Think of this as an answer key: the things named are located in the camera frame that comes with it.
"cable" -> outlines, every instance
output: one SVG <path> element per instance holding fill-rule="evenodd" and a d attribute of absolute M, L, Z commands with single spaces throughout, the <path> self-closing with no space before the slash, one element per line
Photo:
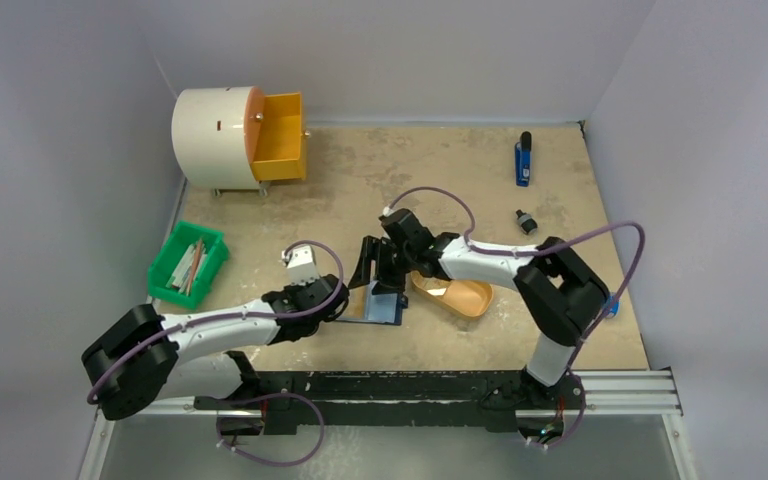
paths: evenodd
<path fill-rule="evenodd" d="M 231 400 L 226 402 L 226 404 L 228 406 L 233 406 L 233 405 L 243 406 L 243 405 L 248 405 L 250 403 L 267 401 L 273 398 L 296 399 L 304 403 L 308 407 L 310 407 L 311 410 L 313 410 L 313 413 L 316 414 L 316 419 L 319 421 L 319 438 L 316 440 L 316 445 L 313 446 L 310 452 L 308 452 L 305 456 L 299 458 L 298 460 L 293 460 L 291 462 L 269 460 L 267 458 L 258 457 L 257 455 L 251 454 L 249 452 L 245 452 L 237 448 L 235 445 L 229 444 L 228 442 L 225 441 L 225 438 L 222 437 L 222 429 L 220 428 L 220 425 L 219 425 L 219 423 L 222 421 L 222 417 L 216 419 L 216 435 L 219 437 L 219 443 L 217 444 L 217 447 L 219 446 L 225 447 L 232 453 L 236 453 L 241 457 L 248 458 L 249 460 L 254 460 L 257 463 L 261 463 L 263 465 L 267 465 L 270 467 L 294 467 L 296 465 L 300 465 L 310 460 L 319 450 L 319 447 L 322 446 L 322 441 L 325 439 L 325 419 L 322 417 L 322 412 L 319 410 L 319 408 L 316 407 L 316 405 L 312 401 L 310 401 L 310 399 L 303 397 L 301 395 L 296 395 L 295 393 L 271 393 L 269 395 L 249 398 L 247 400 Z"/>
<path fill-rule="evenodd" d="M 331 292 L 331 295 L 322 303 L 319 305 L 309 308 L 307 310 L 301 311 L 301 312 L 293 312 L 293 313 L 267 313 L 267 312 L 229 312 L 229 313 L 218 313 L 216 315 L 209 315 L 207 317 L 202 317 L 196 320 L 191 320 L 186 324 L 186 328 L 190 327 L 197 327 L 199 325 L 204 325 L 206 323 L 211 322 L 217 322 L 220 320 L 231 320 L 231 319 L 245 319 L 247 317 L 252 318 L 276 318 L 276 319 L 293 319 L 293 318 L 300 318 L 307 315 L 312 315 L 316 312 L 319 312 L 320 310 L 324 309 L 327 305 L 329 305 L 332 301 L 334 301 L 335 298 L 337 298 L 337 295 L 340 293 L 340 289 L 343 288 L 343 263 L 340 262 L 340 258 L 337 256 L 337 253 L 334 252 L 331 248 L 329 248 L 327 245 L 316 242 L 314 240 L 300 240 L 298 242 L 294 242 L 289 247 L 287 247 L 284 250 L 284 257 L 286 257 L 286 252 L 289 252 L 293 248 L 299 246 L 299 245 L 313 245 L 316 247 L 319 247 L 323 250 L 325 250 L 331 257 L 334 259 L 334 262 L 337 264 L 337 276 L 339 278 L 339 282 L 337 283 L 337 288 L 334 289 L 333 292 Z M 162 339 L 163 337 L 167 337 L 169 335 L 172 335 L 173 333 L 176 333 L 184 328 L 184 324 L 178 324 L 174 325 L 172 327 L 169 327 L 165 330 L 161 330 L 154 335 L 148 337 L 146 340 L 138 343 L 133 348 L 125 352 L 124 355 L 119 357 L 118 360 L 113 362 L 113 365 L 110 366 L 105 372 L 99 377 L 99 379 L 93 384 L 92 388 L 90 388 L 90 393 L 87 395 L 87 403 L 90 405 L 98 405 L 98 392 L 101 390 L 101 387 L 107 383 L 108 380 L 110 380 L 110 377 L 113 375 L 113 372 L 118 370 L 122 365 L 124 365 L 128 360 L 134 358 L 138 353 L 145 350 L 149 346 L 153 345 L 158 340 Z"/>
<path fill-rule="evenodd" d="M 643 230 L 643 226 L 641 226 L 639 223 L 634 221 L 610 223 L 608 225 L 599 227 L 596 230 L 587 232 L 583 235 L 579 235 L 573 238 L 572 240 L 562 242 L 557 245 L 553 245 L 544 250 L 526 250 L 526 251 L 518 252 L 516 250 L 511 251 L 511 250 L 482 248 L 482 247 L 473 245 L 469 238 L 469 235 L 473 231 L 475 231 L 475 226 L 476 226 L 475 215 L 473 215 L 472 210 L 469 208 L 466 202 L 464 202 L 457 195 L 455 195 L 454 193 L 448 190 L 445 190 L 439 187 L 431 187 L 431 186 L 421 186 L 421 187 L 414 187 L 414 188 L 408 189 L 407 191 L 397 196 L 392 202 L 390 202 L 389 205 L 387 205 L 387 207 L 384 209 L 384 215 L 389 215 L 390 212 L 392 212 L 393 207 L 407 195 L 410 195 L 411 193 L 414 193 L 414 192 L 423 191 L 423 190 L 441 193 L 451 198 L 452 200 L 456 201 L 461 207 L 463 207 L 463 209 L 466 211 L 466 214 L 469 216 L 469 228 L 467 228 L 463 233 L 464 242 L 466 243 L 467 247 L 470 250 L 476 253 L 481 253 L 483 255 L 491 255 L 491 256 L 499 256 L 499 257 L 513 256 L 514 258 L 543 257 L 546 255 L 557 253 L 566 248 L 570 248 L 573 245 L 577 245 L 586 240 L 590 240 L 593 237 L 602 235 L 603 233 L 607 233 L 622 227 L 633 227 L 635 230 L 637 230 L 638 239 L 639 239 L 637 243 L 637 250 L 634 252 L 634 257 L 631 260 L 631 264 L 629 264 L 628 266 L 628 272 L 626 272 L 625 276 L 622 279 L 622 282 L 620 282 L 620 286 L 619 288 L 617 288 L 617 291 L 614 293 L 614 295 L 611 296 L 611 300 L 602 308 L 602 310 L 599 312 L 596 318 L 590 323 L 590 326 L 588 326 L 584 330 L 584 332 L 582 332 L 581 338 L 576 344 L 575 350 L 573 350 L 572 355 L 570 355 L 570 359 L 567 362 L 566 371 L 578 382 L 579 389 L 581 390 L 581 408 L 579 409 L 578 416 L 576 417 L 575 421 L 573 422 L 569 430 L 566 432 L 566 434 L 563 435 L 560 439 L 552 442 L 551 444 L 552 447 L 558 445 L 559 443 L 564 441 L 566 438 L 568 438 L 578 428 L 579 424 L 581 423 L 581 419 L 584 417 L 584 409 L 586 407 L 586 402 L 584 398 L 584 384 L 581 382 L 581 378 L 579 378 L 577 375 L 572 373 L 572 364 L 573 362 L 575 362 L 575 359 L 578 358 L 578 354 L 581 352 L 581 348 L 584 346 L 584 342 L 587 340 L 587 337 L 589 337 L 590 334 L 593 333 L 593 330 L 595 330 L 596 327 L 598 327 L 599 324 L 602 323 L 602 320 L 605 319 L 605 317 L 611 311 L 611 308 L 613 308 L 613 306 L 616 305 L 616 303 L 619 301 L 620 297 L 628 287 L 628 283 L 631 281 L 631 277 L 634 275 L 634 272 L 637 270 L 637 265 L 640 263 L 640 257 L 643 255 L 643 247 L 646 245 L 646 232 Z"/>

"table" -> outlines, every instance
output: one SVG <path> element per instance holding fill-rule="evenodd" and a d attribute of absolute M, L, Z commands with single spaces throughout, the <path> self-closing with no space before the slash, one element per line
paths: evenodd
<path fill-rule="evenodd" d="M 323 127 L 312 128 L 308 178 L 274 184 L 269 195 L 190 188 L 181 219 L 225 232 L 231 258 L 199 310 L 230 307 L 279 290 L 287 283 L 281 250 L 295 240 L 321 241 L 336 250 L 346 276 L 357 262 L 361 239 L 380 236 L 381 209 L 404 190 L 433 185 L 460 196 L 473 209 L 472 238 L 499 244 L 541 243 L 547 236 L 572 238 L 607 220 L 593 169 L 577 125 L 526 128 L 533 135 L 532 182 L 514 182 L 514 144 L 524 128 Z M 461 207 L 431 192 L 406 197 L 432 230 L 462 232 Z M 526 237 L 515 210 L 532 213 L 537 234 Z M 616 289 L 622 270 L 610 235 L 575 247 Z M 320 271 L 333 272 L 319 253 Z M 483 318 L 459 319 L 408 289 L 403 325 L 323 324 L 298 342 L 243 348 L 260 370 L 518 369 L 534 349 L 539 331 L 519 294 L 494 287 Z M 161 304 L 161 312 L 184 310 Z M 646 355 L 628 294 L 619 315 L 591 336 L 576 369 L 646 369 Z"/>

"green container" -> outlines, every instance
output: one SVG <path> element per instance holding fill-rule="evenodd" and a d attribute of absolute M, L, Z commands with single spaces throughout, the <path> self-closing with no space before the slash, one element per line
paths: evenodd
<path fill-rule="evenodd" d="M 178 222 L 169 240 L 160 249 L 157 258 L 148 269 L 148 293 L 152 297 L 172 302 L 187 308 L 196 308 L 210 292 L 210 285 L 219 273 L 219 267 L 228 259 L 228 247 L 222 241 L 224 234 L 217 230 L 201 227 L 188 222 Z M 177 288 L 166 288 L 166 283 L 187 248 L 202 239 L 205 252 L 210 256 L 203 268 L 199 269 L 189 295 L 178 293 Z"/>

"black plug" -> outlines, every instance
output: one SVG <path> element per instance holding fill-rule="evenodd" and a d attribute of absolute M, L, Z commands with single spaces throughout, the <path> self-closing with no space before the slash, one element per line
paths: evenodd
<path fill-rule="evenodd" d="M 517 223 L 526 235 L 531 235 L 537 230 L 537 222 L 534 221 L 531 215 L 522 210 L 517 210 Z"/>

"metal frame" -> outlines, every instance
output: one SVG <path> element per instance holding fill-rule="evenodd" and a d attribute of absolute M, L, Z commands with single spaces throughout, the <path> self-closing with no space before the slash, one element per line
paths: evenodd
<path fill-rule="evenodd" d="M 585 415 L 660 415 L 681 480 L 697 480 L 693 457 L 687 442 L 672 372 L 630 370 L 585 370 L 581 377 L 587 406 Z M 196 415 L 260 418 L 259 410 L 196 410 L 194 397 L 158 400 L 137 415 Z M 519 410 L 518 417 L 554 416 L 554 410 Z M 80 480 L 98 480 L 116 422 L 96 416 L 90 445 L 84 457 Z"/>

